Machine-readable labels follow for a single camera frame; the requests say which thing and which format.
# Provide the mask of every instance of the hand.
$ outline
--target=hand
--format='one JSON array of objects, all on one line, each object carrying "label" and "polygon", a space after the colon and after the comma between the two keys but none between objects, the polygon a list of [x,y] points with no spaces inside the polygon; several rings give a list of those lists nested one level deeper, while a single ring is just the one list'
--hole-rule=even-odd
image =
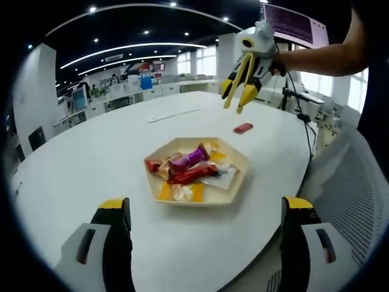
[{"label": "hand", "polygon": [[269,72],[274,75],[280,75],[284,77],[286,75],[286,67],[281,61],[280,53],[277,52],[273,58],[273,62],[269,67]]}]

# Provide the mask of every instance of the person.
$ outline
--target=person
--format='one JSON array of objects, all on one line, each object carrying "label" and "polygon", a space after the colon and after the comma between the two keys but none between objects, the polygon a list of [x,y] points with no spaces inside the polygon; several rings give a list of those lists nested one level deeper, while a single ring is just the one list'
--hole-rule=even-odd
[{"label": "person", "polygon": [[94,96],[95,98],[100,96],[100,91],[96,88],[96,84],[92,85],[91,95]]},{"label": "person", "polygon": [[117,78],[116,74],[113,73],[113,74],[112,74],[112,79],[111,79],[111,86],[112,86],[112,85],[119,84],[119,83],[120,83],[120,82],[119,82],[119,78]]},{"label": "person", "polygon": [[351,24],[342,44],[320,49],[278,52],[274,64],[286,71],[344,76],[369,68],[365,106],[358,130],[365,137],[389,180],[389,31],[385,9],[353,0]]}]

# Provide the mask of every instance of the blue object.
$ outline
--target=blue object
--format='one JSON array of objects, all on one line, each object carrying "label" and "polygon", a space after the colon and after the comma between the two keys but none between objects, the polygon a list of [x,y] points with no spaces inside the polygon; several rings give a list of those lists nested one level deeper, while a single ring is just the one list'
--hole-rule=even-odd
[{"label": "blue object", "polygon": [[72,95],[73,95],[75,111],[81,111],[82,109],[86,108],[86,106],[88,105],[85,94],[86,93],[84,90],[84,86],[73,91]]},{"label": "blue object", "polygon": [[151,89],[153,88],[153,81],[151,79],[151,77],[142,77],[140,79],[140,87],[142,88],[142,90],[146,90],[146,89]]}]

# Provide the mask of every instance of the desk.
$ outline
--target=desk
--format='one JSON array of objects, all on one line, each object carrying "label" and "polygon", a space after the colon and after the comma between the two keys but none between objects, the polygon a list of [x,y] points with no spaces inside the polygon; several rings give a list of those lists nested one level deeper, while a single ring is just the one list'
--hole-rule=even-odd
[{"label": "desk", "polygon": [[[252,102],[188,92],[137,103],[86,121],[54,137],[19,166],[16,199],[22,224],[51,267],[61,245],[98,205],[128,196],[132,271],[137,291],[217,291],[262,251],[281,221],[281,198],[296,195],[309,161],[304,123]],[[148,123],[169,114],[201,109]],[[254,128],[243,135],[242,123]],[[251,161],[237,200],[220,209],[153,201],[143,158],[175,137],[220,137]]]},{"label": "desk", "polygon": [[[120,83],[118,85],[114,85],[115,87],[121,86],[124,83]],[[190,88],[191,86],[200,86],[201,88]],[[117,94],[114,97],[106,98],[106,97],[100,97],[99,99],[95,99],[92,101],[87,108],[90,107],[96,107],[96,106],[102,106],[104,109],[106,109],[106,105],[109,102],[112,102],[116,99],[121,99],[123,97],[132,97],[133,98],[133,103],[141,101],[149,101],[152,100],[156,97],[161,97],[161,96],[170,96],[172,94],[178,94],[180,92],[187,92],[189,91],[197,91],[197,90],[203,90],[203,91],[210,91],[214,93],[218,93],[219,87],[218,87],[218,81],[214,79],[207,79],[207,80],[189,80],[189,81],[181,81],[181,82],[176,82],[176,83],[164,83],[161,85],[155,85],[151,89],[146,89],[146,90],[140,90],[140,91],[134,91],[134,92],[124,92],[122,94]],[[55,125],[54,128],[59,126],[60,124],[67,122],[69,119],[72,117],[83,113],[84,111],[87,110],[87,108],[82,109],[81,111],[78,111],[74,114],[71,114],[67,117],[62,118],[59,120]]]}]

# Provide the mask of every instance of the curved ceiling light strip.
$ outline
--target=curved ceiling light strip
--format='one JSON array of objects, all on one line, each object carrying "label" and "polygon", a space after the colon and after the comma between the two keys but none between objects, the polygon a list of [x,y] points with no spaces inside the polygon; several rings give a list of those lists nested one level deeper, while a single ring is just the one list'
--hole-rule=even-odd
[{"label": "curved ceiling light strip", "polygon": [[113,50],[121,50],[121,49],[128,49],[130,47],[146,47],[146,46],[183,46],[183,47],[200,47],[205,49],[207,46],[201,46],[200,44],[182,44],[182,43],[145,43],[145,44],[129,44],[128,46],[122,46],[122,47],[113,47],[112,49],[107,49],[107,50],[101,50],[100,52],[96,52],[84,57],[81,57],[77,60],[71,61],[68,64],[63,65],[60,67],[60,69],[64,69],[78,61],[87,59],[89,57],[93,57],[99,54],[107,53],[107,52],[112,52]]},{"label": "curved ceiling light strip", "polygon": [[95,71],[95,70],[98,70],[98,69],[101,69],[101,68],[104,68],[104,67],[108,67],[110,65],[120,64],[120,63],[124,63],[124,62],[147,60],[147,59],[155,59],[155,58],[176,58],[176,57],[177,57],[177,55],[163,55],[163,56],[150,56],[150,57],[142,57],[142,58],[133,58],[133,59],[128,59],[128,60],[122,60],[122,61],[113,62],[113,63],[110,63],[110,64],[105,64],[103,66],[99,66],[99,67],[96,67],[96,68],[84,71],[82,73],[79,73],[78,76],[81,76],[83,74],[86,74],[86,73],[89,73],[91,71]]},{"label": "curved ceiling light strip", "polygon": [[132,3],[132,4],[112,5],[112,6],[98,8],[94,12],[85,12],[83,14],[80,14],[80,15],[78,15],[76,17],[73,17],[72,19],[70,19],[68,21],[65,21],[64,23],[60,24],[59,26],[57,26],[56,28],[54,28],[50,32],[48,32],[45,35],[45,37],[47,37],[48,35],[50,35],[54,31],[56,31],[57,29],[60,29],[61,27],[65,26],[66,24],[69,24],[69,23],[71,23],[71,22],[73,22],[75,20],[78,20],[78,19],[82,18],[82,17],[88,16],[90,14],[96,14],[98,12],[102,12],[102,11],[105,11],[105,10],[111,10],[111,9],[117,9],[117,8],[125,8],[125,7],[162,7],[162,8],[169,8],[169,9],[177,9],[177,10],[182,10],[182,11],[186,11],[186,12],[192,12],[192,13],[195,13],[195,14],[198,14],[198,15],[202,15],[202,16],[205,16],[205,17],[208,17],[208,18],[212,18],[214,20],[220,21],[221,23],[224,23],[224,24],[227,24],[229,26],[232,26],[233,28],[235,28],[237,30],[240,30],[240,31],[243,30],[241,27],[236,26],[236,25],[234,25],[234,24],[232,24],[232,23],[230,23],[228,21],[224,21],[222,18],[218,18],[218,17],[215,17],[215,16],[213,16],[211,14],[200,12],[200,11],[197,11],[197,10],[191,9],[191,8],[179,7],[179,6],[172,7],[172,6],[170,6],[170,4]]}]

